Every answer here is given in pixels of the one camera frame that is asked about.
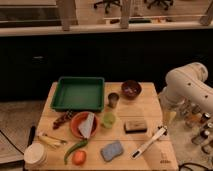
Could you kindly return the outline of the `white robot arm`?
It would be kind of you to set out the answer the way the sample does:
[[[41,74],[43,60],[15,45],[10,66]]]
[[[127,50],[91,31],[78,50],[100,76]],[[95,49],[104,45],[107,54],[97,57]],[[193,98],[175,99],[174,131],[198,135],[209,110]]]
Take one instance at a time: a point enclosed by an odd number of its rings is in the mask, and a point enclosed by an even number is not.
[[[176,111],[186,100],[213,114],[213,88],[205,84],[207,78],[208,70],[199,62],[172,69],[166,74],[166,86],[159,93],[164,125],[171,121],[171,111]]]

